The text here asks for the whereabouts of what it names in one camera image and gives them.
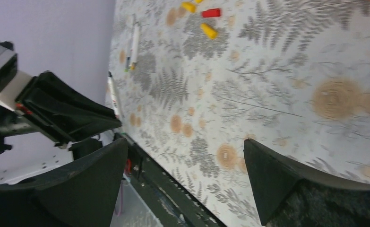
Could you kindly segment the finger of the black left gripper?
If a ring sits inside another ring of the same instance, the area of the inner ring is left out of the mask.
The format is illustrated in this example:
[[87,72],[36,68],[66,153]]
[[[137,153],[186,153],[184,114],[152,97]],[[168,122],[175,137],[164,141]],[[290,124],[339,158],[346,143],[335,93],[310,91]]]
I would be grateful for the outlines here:
[[57,145],[121,127],[114,111],[80,94],[54,73],[32,77],[15,99],[16,112]]

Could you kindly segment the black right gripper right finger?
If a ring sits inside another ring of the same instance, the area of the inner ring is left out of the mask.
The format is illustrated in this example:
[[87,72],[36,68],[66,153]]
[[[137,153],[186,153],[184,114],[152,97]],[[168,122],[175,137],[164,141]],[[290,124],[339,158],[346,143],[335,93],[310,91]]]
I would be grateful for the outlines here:
[[266,227],[370,227],[370,184],[325,173],[254,140],[244,159]]

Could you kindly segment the white marker plain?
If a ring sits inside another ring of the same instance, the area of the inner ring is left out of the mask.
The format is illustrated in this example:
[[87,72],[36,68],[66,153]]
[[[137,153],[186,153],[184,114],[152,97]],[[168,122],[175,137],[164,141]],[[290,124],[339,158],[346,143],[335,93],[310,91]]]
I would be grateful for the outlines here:
[[117,93],[115,90],[114,80],[113,80],[113,77],[110,71],[108,72],[107,82],[108,82],[108,88],[109,88],[110,96],[112,100],[112,109],[114,111],[115,117],[117,119],[120,119],[121,112],[120,112],[120,107],[119,107],[119,100],[118,100]]

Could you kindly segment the red pen cap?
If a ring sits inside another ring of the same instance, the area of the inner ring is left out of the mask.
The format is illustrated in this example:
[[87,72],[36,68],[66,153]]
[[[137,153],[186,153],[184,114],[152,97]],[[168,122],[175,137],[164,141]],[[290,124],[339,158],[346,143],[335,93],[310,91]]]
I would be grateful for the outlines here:
[[220,8],[214,8],[214,9],[208,9],[208,10],[202,11],[201,16],[203,18],[220,17],[221,16],[221,9]]

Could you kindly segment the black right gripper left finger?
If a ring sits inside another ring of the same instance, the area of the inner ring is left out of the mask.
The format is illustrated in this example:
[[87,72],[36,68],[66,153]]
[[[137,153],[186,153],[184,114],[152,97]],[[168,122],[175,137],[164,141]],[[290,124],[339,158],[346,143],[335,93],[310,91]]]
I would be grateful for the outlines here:
[[17,184],[0,184],[0,227],[108,227],[128,156],[118,139]]

